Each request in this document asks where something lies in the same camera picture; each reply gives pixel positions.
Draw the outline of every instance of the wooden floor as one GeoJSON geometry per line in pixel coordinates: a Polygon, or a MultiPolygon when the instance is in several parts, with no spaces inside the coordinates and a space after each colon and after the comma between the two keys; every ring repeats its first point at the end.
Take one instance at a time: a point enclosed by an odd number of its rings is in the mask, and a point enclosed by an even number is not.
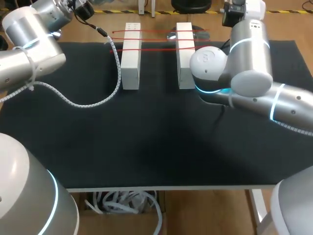
{"type": "MultiPolygon", "coordinates": [[[[97,9],[137,9],[137,0],[116,0],[97,9]]],[[[220,0],[213,0],[212,9],[221,7],[220,0]]],[[[268,10],[299,10],[304,0],[267,0],[268,10]]],[[[157,10],[173,10],[170,0],[156,0],[157,10]]],[[[112,14],[93,16],[90,23],[102,27],[111,36],[113,30],[123,30],[126,22],[140,22],[143,29],[169,30],[177,22],[192,22],[209,29],[212,41],[225,41],[230,28],[222,27],[222,15],[150,15],[112,14]]],[[[269,38],[272,40],[295,40],[311,73],[313,72],[313,15],[266,14],[269,38]]],[[[165,39],[166,34],[144,33],[143,38],[165,39]]],[[[61,42],[105,42],[93,29],[73,20],[63,28],[61,42]]],[[[269,205],[271,191],[264,195],[269,205]]],[[[243,190],[168,191],[165,193],[163,232],[168,235],[253,235],[249,203],[243,190]]],[[[82,213],[79,235],[152,234],[157,224],[154,213],[147,215],[97,216],[82,213]]]]}

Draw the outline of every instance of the red string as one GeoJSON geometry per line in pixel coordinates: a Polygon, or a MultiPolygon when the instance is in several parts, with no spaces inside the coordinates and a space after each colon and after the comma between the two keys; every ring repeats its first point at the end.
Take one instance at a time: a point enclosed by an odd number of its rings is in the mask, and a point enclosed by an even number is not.
{"type": "Polygon", "coordinates": [[[173,50],[188,50],[188,49],[196,49],[196,48],[202,48],[207,47],[206,46],[195,46],[195,47],[184,47],[184,48],[147,48],[147,49],[117,49],[116,51],[124,51],[124,50],[140,50],[140,51],[173,51],[173,50]]]}
{"type": "Polygon", "coordinates": [[[112,38],[115,40],[143,40],[143,41],[158,41],[158,42],[170,42],[170,41],[195,41],[195,42],[209,42],[208,39],[153,39],[153,38],[112,38]]]}
{"type": "Polygon", "coordinates": [[[209,29],[197,29],[197,30],[149,30],[149,29],[139,29],[139,30],[116,30],[112,31],[112,33],[117,32],[150,32],[150,33],[170,33],[170,32],[201,32],[208,31],[209,29]]]}

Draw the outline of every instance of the white table edge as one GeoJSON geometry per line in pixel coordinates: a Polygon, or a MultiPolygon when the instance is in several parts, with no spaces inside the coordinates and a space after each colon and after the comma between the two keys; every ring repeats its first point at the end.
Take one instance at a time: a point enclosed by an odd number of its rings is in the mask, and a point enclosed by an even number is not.
{"type": "Polygon", "coordinates": [[[111,188],[68,188],[68,192],[107,192],[107,191],[167,191],[167,190],[245,190],[267,189],[275,185],[234,185],[234,186],[147,186],[111,188]]]}

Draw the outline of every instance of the white spiral cable wrap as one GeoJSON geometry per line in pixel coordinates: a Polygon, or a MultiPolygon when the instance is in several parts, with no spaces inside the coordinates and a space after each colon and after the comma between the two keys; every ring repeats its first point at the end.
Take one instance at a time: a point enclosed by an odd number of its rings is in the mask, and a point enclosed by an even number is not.
{"type": "MultiPolygon", "coordinates": [[[[76,107],[76,108],[81,108],[81,109],[87,109],[87,108],[94,108],[97,107],[99,105],[102,105],[106,102],[108,102],[110,99],[112,99],[112,97],[117,93],[120,85],[121,85],[121,65],[119,63],[119,58],[118,58],[118,54],[117,54],[117,50],[115,48],[114,42],[112,40],[112,38],[110,36],[107,36],[109,43],[112,47],[113,53],[114,53],[114,57],[115,57],[115,61],[116,61],[116,65],[117,65],[117,84],[116,87],[114,89],[114,91],[112,92],[111,95],[109,95],[107,98],[94,103],[94,104],[87,104],[87,105],[81,105],[81,104],[75,104],[72,101],[70,101],[69,99],[67,99],[61,92],[59,92],[56,88],[54,88],[53,86],[45,83],[45,82],[39,82],[39,81],[35,81],[32,83],[32,85],[39,85],[39,86],[44,86],[50,90],[52,90],[53,92],[55,92],[55,94],[57,94],[62,100],[64,100],[67,104],[76,107]]],[[[16,91],[14,91],[13,93],[7,95],[6,97],[0,99],[0,103],[3,103],[11,98],[13,98],[14,96],[16,96],[17,94],[21,93],[22,91],[25,91],[29,86],[25,85],[19,89],[17,89],[16,91]]]]}
{"type": "Polygon", "coordinates": [[[305,130],[302,130],[302,129],[299,129],[299,128],[295,128],[295,127],[289,126],[289,125],[287,125],[287,124],[285,124],[285,123],[282,123],[282,122],[280,122],[280,121],[275,121],[275,120],[274,120],[274,122],[275,122],[276,124],[282,126],[282,127],[287,128],[288,130],[297,132],[297,133],[302,134],[302,135],[305,135],[305,136],[311,136],[311,137],[313,137],[313,132],[311,132],[311,131],[305,131],[305,130]]]}

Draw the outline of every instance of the black mat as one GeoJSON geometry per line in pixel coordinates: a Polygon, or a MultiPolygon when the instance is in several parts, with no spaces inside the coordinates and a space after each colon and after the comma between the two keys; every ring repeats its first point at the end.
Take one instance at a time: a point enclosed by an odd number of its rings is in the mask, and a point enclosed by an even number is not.
{"type": "MultiPolygon", "coordinates": [[[[42,81],[80,104],[101,100],[116,84],[109,46],[61,44],[66,65],[42,81]]],[[[274,80],[313,91],[296,44],[270,46],[274,80]]],[[[120,89],[109,103],[81,110],[36,87],[5,103],[0,132],[67,188],[268,185],[313,165],[313,138],[264,117],[228,109],[212,131],[220,107],[178,89],[174,51],[143,52],[141,60],[139,91],[120,89]]]]}

